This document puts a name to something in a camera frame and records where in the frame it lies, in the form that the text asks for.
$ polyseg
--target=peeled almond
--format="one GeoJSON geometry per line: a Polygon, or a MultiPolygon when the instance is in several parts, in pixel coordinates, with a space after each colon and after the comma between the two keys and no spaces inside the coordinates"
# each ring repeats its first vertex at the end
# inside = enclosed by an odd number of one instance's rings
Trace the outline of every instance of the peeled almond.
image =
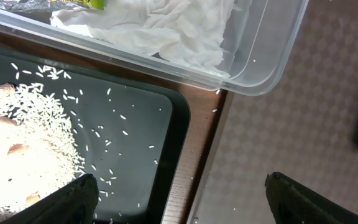
{"type": "Polygon", "coordinates": [[[7,152],[7,155],[13,155],[13,154],[23,154],[24,152],[26,152],[29,149],[29,146],[23,146],[22,144],[16,144],[13,145],[9,151],[7,152]]]}
{"type": "Polygon", "coordinates": [[[17,126],[17,122],[7,118],[7,117],[0,117],[0,130],[11,130],[17,126]]]}
{"type": "Polygon", "coordinates": [[[41,200],[39,195],[31,195],[25,199],[26,204],[33,205],[41,200]]]}

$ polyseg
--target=clear plastic container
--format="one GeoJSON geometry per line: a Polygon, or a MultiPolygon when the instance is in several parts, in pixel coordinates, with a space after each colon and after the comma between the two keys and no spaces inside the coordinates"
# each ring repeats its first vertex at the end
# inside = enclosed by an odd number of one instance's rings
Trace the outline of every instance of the clear plastic container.
{"type": "Polygon", "coordinates": [[[50,26],[49,14],[0,10],[0,31],[205,90],[261,95],[280,80],[308,0],[237,0],[226,24],[221,78],[50,26]]]}

